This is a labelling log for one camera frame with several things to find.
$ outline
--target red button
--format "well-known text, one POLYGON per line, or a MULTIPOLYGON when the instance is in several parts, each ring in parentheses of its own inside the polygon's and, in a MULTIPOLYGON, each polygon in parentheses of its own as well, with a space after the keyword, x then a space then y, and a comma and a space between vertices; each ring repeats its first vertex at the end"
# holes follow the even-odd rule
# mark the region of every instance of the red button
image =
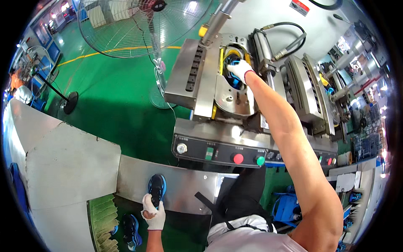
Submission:
POLYGON ((240 163, 242 163, 243 162, 243 156, 242 156, 242 154, 236 154, 235 156, 234 156, 234 162, 235 162, 235 164, 240 164, 240 163))

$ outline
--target spool of thread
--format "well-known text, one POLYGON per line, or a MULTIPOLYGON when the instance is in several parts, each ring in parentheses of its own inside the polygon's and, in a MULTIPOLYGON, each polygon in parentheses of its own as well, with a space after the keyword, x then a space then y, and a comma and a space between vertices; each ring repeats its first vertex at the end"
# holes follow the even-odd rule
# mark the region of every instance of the spool of thread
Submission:
POLYGON ((351 165, 352 162, 353 162, 353 155, 352 155, 351 151, 348 151, 344 154, 337 156, 337 165, 338 166, 351 165))

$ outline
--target white shirt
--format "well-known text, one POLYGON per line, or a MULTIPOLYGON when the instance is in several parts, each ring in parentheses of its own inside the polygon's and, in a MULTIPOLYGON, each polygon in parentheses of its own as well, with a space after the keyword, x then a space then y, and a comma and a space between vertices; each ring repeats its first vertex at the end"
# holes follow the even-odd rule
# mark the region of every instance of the white shirt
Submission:
MULTIPOLYGON (((242 217, 229 223, 234 227, 245 224, 268 230, 266 220, 258 215, 242 217)), ((241 227, 228 232, 225 223, 219 223, 208 232, 209 246, 205 252, 307 252, 287 234, 262 232, 250 227, 241 227)))
POLYGON ((20 102, 28 104, 32 101, 33 95, 31 90, 29 90, 27 86, 22 85, 15 91, 14 98, 19 100, 20 102))

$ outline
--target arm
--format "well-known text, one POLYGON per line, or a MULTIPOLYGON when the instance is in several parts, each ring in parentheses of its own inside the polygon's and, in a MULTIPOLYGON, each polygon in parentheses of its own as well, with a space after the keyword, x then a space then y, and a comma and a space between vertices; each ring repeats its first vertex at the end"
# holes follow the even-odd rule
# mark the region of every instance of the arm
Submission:
POLYGON ((334 251, 343 231, 340 200, 326 180, 294 109, 253 71, 248 71, 248 66, 240 62, 228 69, 252 90, 293 180, 303 220, 290 237, 310 252, 334 251))
POLYGON ((164 252, 162 248, 161 230, 149 230, 146 252, 164 252))
POLYGON ((148 224, 148 240, 146 252, 164 252, 162 247, 161 233, 165 223, 164 204, 160 201, 158 209, 151 202, 151 194, 143 197, 143 210, 141 215, 148 224))

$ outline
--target green button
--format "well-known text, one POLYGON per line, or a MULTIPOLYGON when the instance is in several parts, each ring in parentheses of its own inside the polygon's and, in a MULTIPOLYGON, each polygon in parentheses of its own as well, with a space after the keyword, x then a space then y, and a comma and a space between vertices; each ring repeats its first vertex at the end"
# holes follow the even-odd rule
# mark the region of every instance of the green button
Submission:
POLYGON ((214 148, 208 147, 207 151, 206 151, 206 160, 211 160, 211 158, 213 157, 213 152, 214 152, 214 148))
POLYGON ((256 160, 256 164, 258 165, 258 166, 262 166, 262 165, 264 165, 264 157, 263 156, 260 156, 260 157, 258 157, 257 158, 257 160, 256 160))

